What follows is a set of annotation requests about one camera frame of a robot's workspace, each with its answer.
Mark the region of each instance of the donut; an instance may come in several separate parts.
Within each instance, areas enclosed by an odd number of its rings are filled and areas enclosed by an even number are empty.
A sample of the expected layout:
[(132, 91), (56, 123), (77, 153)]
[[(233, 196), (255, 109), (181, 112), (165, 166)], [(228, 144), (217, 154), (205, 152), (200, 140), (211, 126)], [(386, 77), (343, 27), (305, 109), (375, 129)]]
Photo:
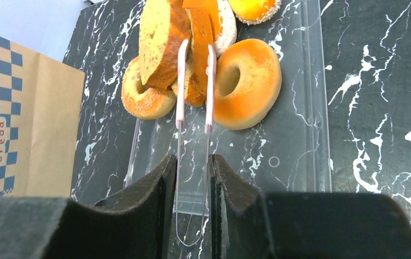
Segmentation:
[[(191, 47), (187, 54), (185, 74), (185, 102), (191, 106), (202, 106), (207, 93), (208, 45), (213, 45), (213, 32), (208, 12), (205, 8), (185, 8), (191, 22)], [(175, 95), (178, 84), (172, 84)]]
[(167, 115), (177, 100), (172, 91), (147, 88), (140, 79), (138, 57), (129, 62), (123, 75), (121, 100), (124, 108), (133, 116), (154, 120)]
[(207, 9), (217, 57), (237, 40), (235, 16), (227, 0), (183, 0), (183, 8)]
[(138, 38), (142, 84), (167, 90), (177, 77), (178, 49), (190, 38), (190, 22), (180, 2), (146, 1)]
[(272, 18), (280, 9), (281, 0), (229, 0), (229, 4), (241, 22), (251, 25)]
[(218, 59), (215, 122), (229, 130), (258, 124), (275, 104), (281, 81), (278, 56), (267, 43), (259, 39), (235, 43)]

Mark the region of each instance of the tongs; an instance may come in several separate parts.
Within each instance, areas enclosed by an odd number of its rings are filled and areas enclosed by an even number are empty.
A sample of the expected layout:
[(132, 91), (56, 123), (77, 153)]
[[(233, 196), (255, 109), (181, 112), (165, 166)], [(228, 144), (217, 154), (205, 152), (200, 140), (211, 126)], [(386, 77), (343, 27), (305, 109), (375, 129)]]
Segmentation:
[[(178, 50), (178, 94), (177, 94), (177, 114), (175, 119), (175, 124), (178, 130), (178, 146), (177, 146), (177, 185), (175, 189), (175, 227), (177, 238), (179, 241), (187, 246), (191, 247), (195, 245), (199, 240), (201, 235), (192, 242), (191, 244), (186, 244), (178, 235), (178, 185), (179, 185), (179, 177), (180, 177), (180, 162), (181, 162), (181, 143), (182, 137), (181, 134), (183, 132), (183, 128), (185, 127), (185, 73), (186, 73), (186, 53), (188, 49), (189, 40), (185, 39), (180, 49)], [(208, 58), (207, 58), (207, 68), (205, 73), (208, 76), (207, 80), (207, 100), (206, 100), (206, 112), (205, 112), (205, 134), (207, 138), (207, 147), (205, 151), (205, 167), (204, 167), (204, 203), (203, 203), (203, 210), (202, 210), (202, 224), (204, 224), (204, 217), (205, 217), (205, 210), (206, 210), (206, 197), (208, 192), (208, 155), (209, 155), (209, 148), (210, 148), (210, 136), (212, 133), (213, 128), (213, 98), (214, 98), (214, 86), (215, 86), (215, 75), (217, 70), (217, 56), (213, 49), (212, 45), (208, 45)]]

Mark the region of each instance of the black marble countertop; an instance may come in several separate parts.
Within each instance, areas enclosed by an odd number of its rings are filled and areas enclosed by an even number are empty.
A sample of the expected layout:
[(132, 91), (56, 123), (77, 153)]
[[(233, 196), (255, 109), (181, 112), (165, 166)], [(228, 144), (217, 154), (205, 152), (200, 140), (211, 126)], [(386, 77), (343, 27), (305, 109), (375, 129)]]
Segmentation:
[[(64, 58), (87, 75), (71, 196), (88, 204), (123, 188), (134, 137), (120, 85), (137, 53), (144, 1), (132, 9), (124, 2), (84, 9)], [(320, 5), (333, 191), (391, 196), (411, 223), (411, 0)], [(210, 258), (205, 221), (198, 231), (205, 238), (194, 247), (171, 236), (172, 258)], [(201, 227), (197, 216), (179, 222)]]

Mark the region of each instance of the clear plastic tray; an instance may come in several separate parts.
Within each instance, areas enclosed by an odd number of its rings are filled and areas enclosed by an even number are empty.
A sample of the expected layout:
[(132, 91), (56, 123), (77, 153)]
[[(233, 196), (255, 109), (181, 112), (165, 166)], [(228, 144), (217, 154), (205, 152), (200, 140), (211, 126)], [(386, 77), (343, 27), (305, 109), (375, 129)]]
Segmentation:
[[(329, 138), (318, 0), (283, 1), (265, 23), (238, 22), (238, 40), (259, 38), (280, 58), (282, 89), (267, 117), (253, 128), (214, 124), (210, 151), (262, 191), (329, 192)], [(178, 212), (201, 214), (205, 166), (205, 109), (185, 107)], [(126, 184), (176, 154), (174, 110), (156, 121), (137, 120)]]

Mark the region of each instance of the bagel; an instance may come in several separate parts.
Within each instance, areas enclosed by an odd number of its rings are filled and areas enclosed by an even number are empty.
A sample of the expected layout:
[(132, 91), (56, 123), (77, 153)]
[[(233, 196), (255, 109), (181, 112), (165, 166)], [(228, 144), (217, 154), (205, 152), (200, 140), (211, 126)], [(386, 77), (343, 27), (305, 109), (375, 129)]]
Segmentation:
[(142, 84), (167, 90), (177, 77), (178, 49), (190, 38), (190, 22), (179, 1), (147, 0), (138, 39)]
[(235, 16), (227, 0), (183, 0), (183, 8), (207, 9), (217, 57), (237, 40)]
[(274, 105), (281, 81), (278, 56), (267, 43), (235, 43), (218, 59), (214, 120), (229, 130), (253, 127)]
[(281, 0), (229, 0), (229, 4), (241, 22), (252, 25), (272, 18), (280, 9)]
[[(187, 54), (185, 74), (185, 102), (191, 106), (202, 106), (207, 96), (208, 45), (213, 45), (213, 32), (208, 12), (205, 8), (186, 8), (186, 14), (191, 22), (191, 47)], [(178, 94), (178, 84), (175, 80), (172, 90)]]
[(146, 89), (140, 80), (140, 67), (138, 57), (129, 62), (123, 75), (121, 100), (124, 108), (133, 116), (154, 120), (167, 115), (176, 102), (172, 91)]

